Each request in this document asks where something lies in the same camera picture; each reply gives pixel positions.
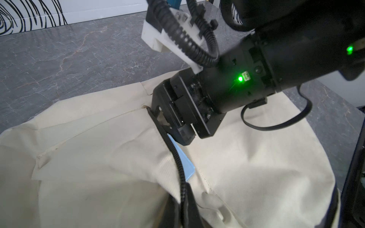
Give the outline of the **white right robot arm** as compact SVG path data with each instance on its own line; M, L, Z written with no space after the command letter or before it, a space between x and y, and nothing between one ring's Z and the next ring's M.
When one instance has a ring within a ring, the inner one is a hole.
M253 109L284 89L339 71L348 81L365 69L364 1L221 1L221 15L233 30L246 32L240 43L220 54L205 8L188 1L192 18L208 50L179 24L167 1L149 1L156 20L181 51L202 66L164 80L153 91L151 116L163 116L159 128L181 145L217 131L226 113Z

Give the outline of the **cream canvas backpack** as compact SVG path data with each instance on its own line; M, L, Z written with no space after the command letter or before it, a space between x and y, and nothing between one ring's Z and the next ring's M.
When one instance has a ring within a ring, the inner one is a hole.
M180 200L172 153L147 112L166 73L59 101L1 134L1 227L156 228ZM182 147L206 226L313 228L339 220L329 159L307 121L261 132L241 109Z

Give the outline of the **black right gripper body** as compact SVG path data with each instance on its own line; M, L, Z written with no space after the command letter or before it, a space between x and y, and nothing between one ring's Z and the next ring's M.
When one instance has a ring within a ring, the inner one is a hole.
M226 116L214 109L190 68L175 73L153 90L151 110L154 117L162 114L164 130L183 146L191 144L196 135L201 139L214 136Z

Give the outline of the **light blue pencil sharpener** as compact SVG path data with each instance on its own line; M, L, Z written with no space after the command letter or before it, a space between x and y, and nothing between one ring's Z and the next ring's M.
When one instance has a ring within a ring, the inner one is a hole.
M195 166L191 162L191 160L186 156L185 152L182 150L179 143L177 143L173 137L169 134L167 134L173 143L175 149L177 150L177 153L179 155L180 161L182 163L182 168L185 175L185 180L188 181L195 173Z

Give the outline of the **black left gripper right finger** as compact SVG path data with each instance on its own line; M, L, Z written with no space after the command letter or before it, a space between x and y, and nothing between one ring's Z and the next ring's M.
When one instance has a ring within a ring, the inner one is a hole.
M210 225L201 217L193 190L189 183L184 184L182 201L183 228L210 228Z

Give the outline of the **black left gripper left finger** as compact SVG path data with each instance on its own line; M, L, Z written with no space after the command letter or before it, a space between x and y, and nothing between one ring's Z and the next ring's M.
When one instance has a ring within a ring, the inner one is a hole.
M180 214L181 214L180 204L176 201L176 199L172 195L170 195L164 207L159 227L180 228L181 227Z

